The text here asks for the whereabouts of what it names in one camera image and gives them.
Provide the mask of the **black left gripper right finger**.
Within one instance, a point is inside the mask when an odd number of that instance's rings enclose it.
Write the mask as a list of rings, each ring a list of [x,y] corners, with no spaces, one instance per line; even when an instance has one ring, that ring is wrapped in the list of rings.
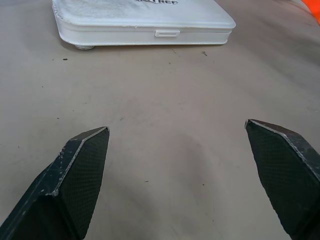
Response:
[[[258,176],[291,240],[320,240],[320,154],[297,132],[245,122]]]

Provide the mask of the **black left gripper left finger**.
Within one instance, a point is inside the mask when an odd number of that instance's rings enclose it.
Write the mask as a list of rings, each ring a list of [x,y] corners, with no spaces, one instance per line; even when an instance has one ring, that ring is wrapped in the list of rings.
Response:
[[[0,240],[84,240],[101,190],[110,130],[69,139],[0,226]]]

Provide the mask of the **orange object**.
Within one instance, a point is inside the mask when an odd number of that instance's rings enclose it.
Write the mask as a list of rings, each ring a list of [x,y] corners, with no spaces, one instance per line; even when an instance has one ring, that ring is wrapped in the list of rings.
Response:
[[[320,25],[320,0],[301,0]]]

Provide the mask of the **white plastic case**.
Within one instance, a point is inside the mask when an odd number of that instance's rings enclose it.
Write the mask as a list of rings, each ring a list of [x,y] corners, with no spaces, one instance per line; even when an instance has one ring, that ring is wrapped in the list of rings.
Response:
[[[60,38],[97,46],[223,45],[236,27],[215,0],[52,0]]]

